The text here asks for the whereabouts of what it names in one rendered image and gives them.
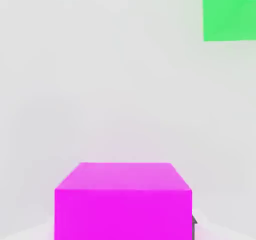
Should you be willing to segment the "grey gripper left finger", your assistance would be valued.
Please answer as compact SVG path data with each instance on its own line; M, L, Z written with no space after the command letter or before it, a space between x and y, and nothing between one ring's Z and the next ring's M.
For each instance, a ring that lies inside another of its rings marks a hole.
M7 240L54 240L54 216L53 214L25 218L20 231L8 235Z

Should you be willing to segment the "small magenta cube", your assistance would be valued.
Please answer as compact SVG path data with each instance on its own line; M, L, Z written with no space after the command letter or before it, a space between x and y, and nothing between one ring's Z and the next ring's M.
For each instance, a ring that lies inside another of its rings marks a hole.
M80 163L54 191L54 240L192 235L192 190L170 163Z

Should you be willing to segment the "small green cube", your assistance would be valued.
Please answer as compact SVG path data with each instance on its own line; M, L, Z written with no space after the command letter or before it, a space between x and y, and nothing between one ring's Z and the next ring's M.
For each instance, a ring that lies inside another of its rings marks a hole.
M256 0L202 0L204 41L256 40Z

